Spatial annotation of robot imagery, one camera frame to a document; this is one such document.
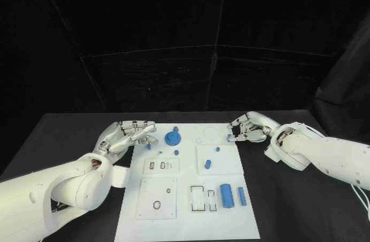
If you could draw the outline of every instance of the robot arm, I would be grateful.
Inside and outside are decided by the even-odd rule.
[[[262,142],[270,136],[266,156],[302,171],[309,163],[328,176],[370,190],[370,146],[325,137],[314,128],[295,122],[280,125],[257,112],[237,118],[228,128],[240,125],[240,135],[228,140]]]
[[[113,164],[129,146],[156,144],[155,123],[113,123],[92,153],[77,161],[0,183],[0,242],[39,241],[103,203],[110,187],[127,185],[130,169]],[[52,210],[51,201],[59,202]]]

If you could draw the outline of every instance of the dark background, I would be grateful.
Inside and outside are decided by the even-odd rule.
[[[322,121],[312,98],[370,7],[369,0],[0,5],[3,166],[45,113],[305,108]]]

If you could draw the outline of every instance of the black table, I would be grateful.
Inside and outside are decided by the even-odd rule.
[[[116,121],[230,122],[244,113],[46,114],[0,181],[79,158],[91,152],[100,133]],[[298,121],[321,130],[306,110],[262,113],[282,124]],[[324,175],[312,165],[296,171],[285,163],[275,163],[263,155],[267,144],[267,141],[237,142],[260,241],[370,241],[367,212],[350,185]],[[114,241],[123,194],[124,189],[111,188],[101,206],[71,221],[43,242]]]

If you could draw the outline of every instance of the blue battery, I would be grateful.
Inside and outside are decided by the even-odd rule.
[[[224,208],[231,208],[234,207],[234,199],[233,199],[230,184],[223,184],[220,186],[220,189],[221,189],[223,206]]]
[[[247,202],[246,202],[246,196],[244,196],[243,187],[238,187],[237,190],[238,190],[238,196],[240,196],[241,205],[246,206],[246,205],[247,205]]]

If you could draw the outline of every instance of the white cable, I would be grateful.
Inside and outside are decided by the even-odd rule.
[[[325,135],[315,128],[308,126],[306,124],[298,123],[298,122],[293,122],[293,124],[298,124],[298,125],[304,126],[305,128],[308,128],[309,130],[312,130],[322,138],[325,137]]]
[[[366,195],[363,189],[361,189],[358,186],[356,186],[356,187],[360,189],[360,191],[361,191],[361,193],[363,193],[363,195],[364,195],[364,198],[366,198],[366,201],[367,201],[367,206],[366,206],[364,200],[361,199],[361,197],[360,197],[360,195],[358,195],[358,193],[357,193],[357,191],[356,191],[356,189],[354,189],[354,185],[353,185],[353,184],[351,184],[351,187],[353,187],[353,191],[354,191],[356,195],[357,195],[358,198],[360,198],[360,201],[361,201],[361,203],[363,203],[363,205],[364,205],[364,208],[366,208],[366,210],[367,210],[367,219],[369,219],[369,221],[370,221],[370,211],[369,211],[369,210],[370,210],[370,202],[369,202],[369,197],[367,197],[367,195]]]

